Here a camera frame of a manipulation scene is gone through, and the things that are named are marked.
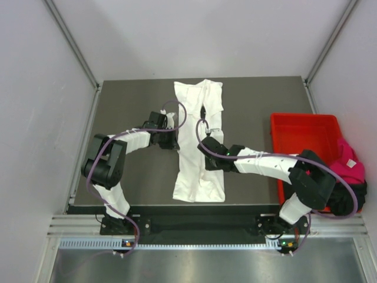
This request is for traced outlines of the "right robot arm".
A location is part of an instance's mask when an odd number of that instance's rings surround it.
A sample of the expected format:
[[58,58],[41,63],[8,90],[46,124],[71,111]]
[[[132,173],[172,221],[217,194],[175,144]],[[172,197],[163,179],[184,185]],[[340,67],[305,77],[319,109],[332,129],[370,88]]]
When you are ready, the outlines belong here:
[[275,227],[281,233],[289,233],[311,210],[324,209],[336,184],[329,168],[311,150],[304,150],[299,155],[279,155],[240,145],[226,148],[210,136],[197,148],[205,155],[206,170],[252,173],[291,185],[293,194],[284,201],[275,218]]

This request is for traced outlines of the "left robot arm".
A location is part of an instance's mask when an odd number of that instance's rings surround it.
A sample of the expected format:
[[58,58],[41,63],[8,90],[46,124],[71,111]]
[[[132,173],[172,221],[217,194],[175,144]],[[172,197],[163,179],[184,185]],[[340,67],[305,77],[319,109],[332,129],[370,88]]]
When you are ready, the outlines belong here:
[[152,111],[141,127],[116,135],[96,134],[81,166],[81,174],[104,201],[106,214],[119,233],[129,233],[134,225],[127,216],[130,204],[121,187],[125,157],[136,150],[159,145],[161,149],[178,150],[176,113]]

